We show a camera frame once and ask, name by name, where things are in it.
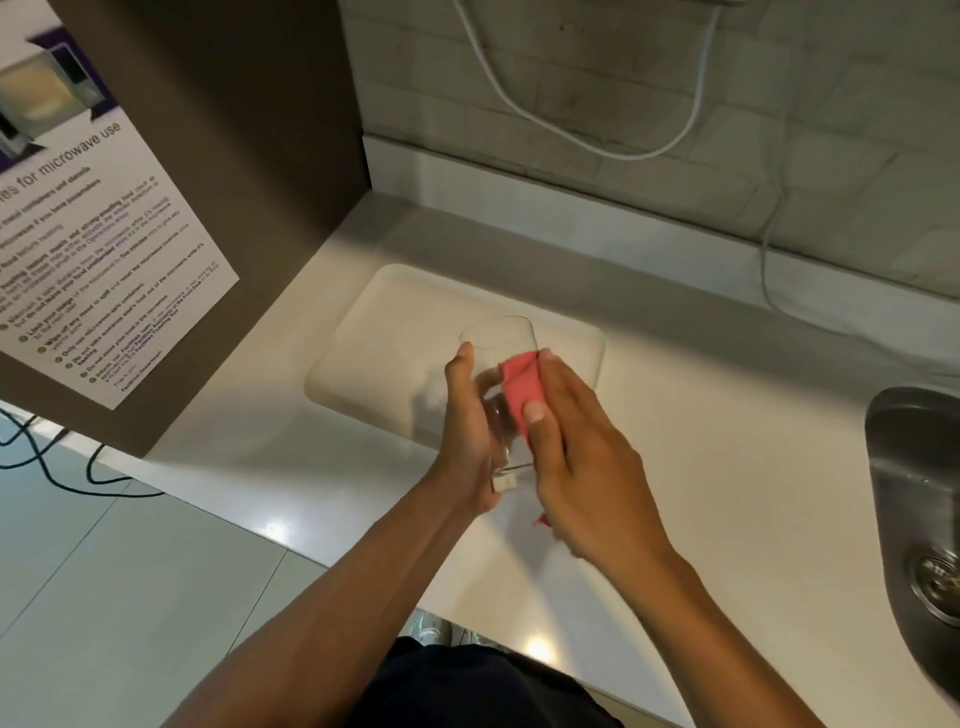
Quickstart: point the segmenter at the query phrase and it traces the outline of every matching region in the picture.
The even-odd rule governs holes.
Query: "forearm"
[[[660,651],[699,728],[823,728],[679,556],[612,580]]]
[[[335,726],[473,519],[431,474],[232,652],[167,725]]]

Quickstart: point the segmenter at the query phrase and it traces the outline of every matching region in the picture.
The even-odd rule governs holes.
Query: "tiled wall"
[[[695,133],[643,162],[602,159],[512,114],[450,0],[340,3],[371,133],[758,240],[787,105],[775,245],[960,297],[960,0],[726,10]],[[526,108],[619,150],[683,126],[709,6],[466,3]]]

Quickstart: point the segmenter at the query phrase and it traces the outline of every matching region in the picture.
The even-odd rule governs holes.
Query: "fingernail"
[[[523,405],[523,420],[528,425],[535,425],[546,416],[546,404],[531,400]]]

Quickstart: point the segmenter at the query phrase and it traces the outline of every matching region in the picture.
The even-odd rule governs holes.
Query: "right hand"
[[[539,364],[546,405],[528,402],[523,417],[555,534],[608,578],[671,562],[676,553],[639,454],[560,358],[543,350]]]

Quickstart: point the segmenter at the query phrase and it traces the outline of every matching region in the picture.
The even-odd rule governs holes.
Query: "shoe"
[[[446,619],[440,619],[418,609],[417,618],[414,619],[413,626],[410,628],[410,636],[424,647],[429,647],[431,644],[450,647],[451,631],[450,622]]]
[[[507,649],[500,643],[496,643],[493,640],[488,640],[479,632],[474,632],[470,629],[464,633],[464,644],[479,644],[481,647],[492,647],[493,649],[505,654],[510,654],[513,651]]]

